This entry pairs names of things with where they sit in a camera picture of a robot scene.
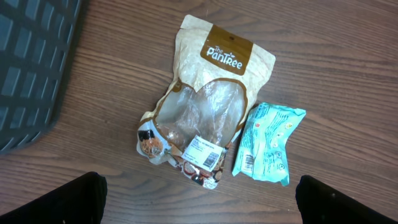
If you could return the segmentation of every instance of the barcode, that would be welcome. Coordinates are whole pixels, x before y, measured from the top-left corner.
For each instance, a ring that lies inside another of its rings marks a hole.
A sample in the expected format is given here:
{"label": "barcode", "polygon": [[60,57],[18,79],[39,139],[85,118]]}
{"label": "barcode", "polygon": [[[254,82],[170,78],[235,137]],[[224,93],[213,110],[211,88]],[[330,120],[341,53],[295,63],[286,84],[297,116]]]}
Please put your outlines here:
{"label": "barcode", "polygon": [[252,155],[245,155],[246,158],[244,160],[244,167],[243,169],[246,171],[252,171],[253,170],[253,164],[254,164],[254,158]]}
{"label": "barcode", "polygon": [[214,165],[214,163],[218,160],[218,154],[217,153],[210,153],[210,155],[207,157],[206,161],[203,163],[204,166],[208,167],[209,169]]}

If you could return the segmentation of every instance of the dark gray basket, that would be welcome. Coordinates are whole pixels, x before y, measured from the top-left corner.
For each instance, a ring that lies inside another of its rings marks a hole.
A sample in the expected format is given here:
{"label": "dark gray basket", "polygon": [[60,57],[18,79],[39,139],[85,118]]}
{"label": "dark gray basket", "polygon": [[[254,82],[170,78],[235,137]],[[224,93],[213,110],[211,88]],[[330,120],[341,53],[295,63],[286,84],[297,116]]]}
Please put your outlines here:
{"label": "dark gray basket", "polygon": [[57,122],[87,5],[0,0],[0,154]]}

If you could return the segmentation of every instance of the wooden floor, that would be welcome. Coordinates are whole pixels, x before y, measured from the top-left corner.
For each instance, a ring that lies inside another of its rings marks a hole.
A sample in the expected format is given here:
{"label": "wooden floor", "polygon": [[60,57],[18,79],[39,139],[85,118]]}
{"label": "wooden floor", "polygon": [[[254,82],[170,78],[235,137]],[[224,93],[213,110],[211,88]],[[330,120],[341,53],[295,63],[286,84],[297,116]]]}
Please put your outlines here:
{"label": "wooden floor", "polygon": [[[258,101],[304,108],[287,143],[290,185],[232,177],[202,189],[136,152],[172,80],[186,14],[277,57]],[[88,171],[108,180],[103,223],[301,223],[304,174],[398,220],[398,1],[91,0],[60,121],[0,157],[0,214]]]}

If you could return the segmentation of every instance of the plastic wrapper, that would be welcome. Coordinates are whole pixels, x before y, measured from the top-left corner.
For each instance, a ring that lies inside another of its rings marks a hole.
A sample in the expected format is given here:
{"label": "plastic wrapper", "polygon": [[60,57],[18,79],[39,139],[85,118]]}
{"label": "plastic wrapper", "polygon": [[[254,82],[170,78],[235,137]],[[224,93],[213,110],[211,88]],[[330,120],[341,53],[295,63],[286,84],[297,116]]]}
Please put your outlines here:
{"label": "plastic wrapper", "polygon": [[261,103],[252,109],[244,127],[232,174],[242,172],[254,180],[289,184],[286,142],[306,112]]}
{"label": "plastic wrapper", "polygon": [[186,16],[175,41],[174,79],[139,123],[137,151],[168,161],[207,189],[221,179],[230,142],[239,135],[275,57],[213,24]]}

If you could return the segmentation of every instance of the light blue wrapper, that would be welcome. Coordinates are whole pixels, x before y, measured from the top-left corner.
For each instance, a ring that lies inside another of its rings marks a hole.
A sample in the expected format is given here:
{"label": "light blue wrapper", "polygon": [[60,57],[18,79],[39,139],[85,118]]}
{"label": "light blue wrapper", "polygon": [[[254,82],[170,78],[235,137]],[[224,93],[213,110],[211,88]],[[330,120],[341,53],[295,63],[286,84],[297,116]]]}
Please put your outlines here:
{"label": "light blue wrapper", "polygon": [[249,113],[232,175],[242,172],[254,180],[289,184],[286,142],[306,112],[261,103]]}

